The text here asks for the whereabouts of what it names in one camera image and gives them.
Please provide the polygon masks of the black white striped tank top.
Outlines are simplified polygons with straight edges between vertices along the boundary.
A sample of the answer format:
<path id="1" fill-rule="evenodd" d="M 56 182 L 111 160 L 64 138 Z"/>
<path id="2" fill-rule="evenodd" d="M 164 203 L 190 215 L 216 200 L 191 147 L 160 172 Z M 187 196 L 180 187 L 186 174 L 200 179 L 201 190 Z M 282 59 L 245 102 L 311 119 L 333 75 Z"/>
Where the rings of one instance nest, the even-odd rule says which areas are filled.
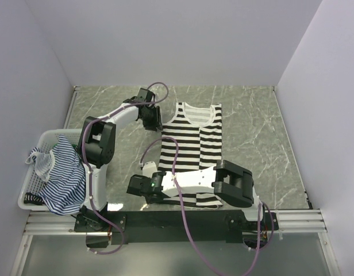
<path id="1" fill-rule="evenodd" d="M 163 124 L 159 171 L 171 172 L 175 152 L 176 173 L 203 170 L 222 158 L 222 105 L 197 108 L 176 104 L 171 120 Z"/>

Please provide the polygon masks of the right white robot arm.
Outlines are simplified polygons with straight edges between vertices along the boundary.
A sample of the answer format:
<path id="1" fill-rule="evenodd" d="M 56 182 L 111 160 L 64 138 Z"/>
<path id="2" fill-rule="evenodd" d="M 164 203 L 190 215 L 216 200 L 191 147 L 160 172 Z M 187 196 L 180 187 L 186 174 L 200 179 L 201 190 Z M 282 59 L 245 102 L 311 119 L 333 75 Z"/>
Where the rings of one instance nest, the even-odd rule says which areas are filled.
<path id="1" fill-rule="evenodd" d="M 144 197 L 147 204 L 175 204 L 195 209 L 219 209 L 228 205 L 243 212 L 251 229 L 259 229 L 266 220 L 252 172 L 226 160 L 194 171 L 174 169 L 133 175 L 126 192 Z"/>

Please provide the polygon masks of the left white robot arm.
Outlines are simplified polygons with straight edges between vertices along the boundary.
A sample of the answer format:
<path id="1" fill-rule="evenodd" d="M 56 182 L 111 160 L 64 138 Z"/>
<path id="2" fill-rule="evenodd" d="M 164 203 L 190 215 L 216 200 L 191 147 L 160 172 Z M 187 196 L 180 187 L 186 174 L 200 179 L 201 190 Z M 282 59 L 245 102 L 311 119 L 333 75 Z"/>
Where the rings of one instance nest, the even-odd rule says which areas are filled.
<path id="1" fill-rule="evenodd" d="M 80 134 L 78 150 L 86 172 L 86 199 L 83 205 L 93 212 L 87 223 L 95 231 L 108 224 L 106 209 L 106 171 L 114 156 L 116 135 L 131 122 L 141 120 L 147 131 L 161 131 L 160 106 L 150 88 L 141 88 L 138 94 L 126 99 L 106 115 L 88 116 Z"/>

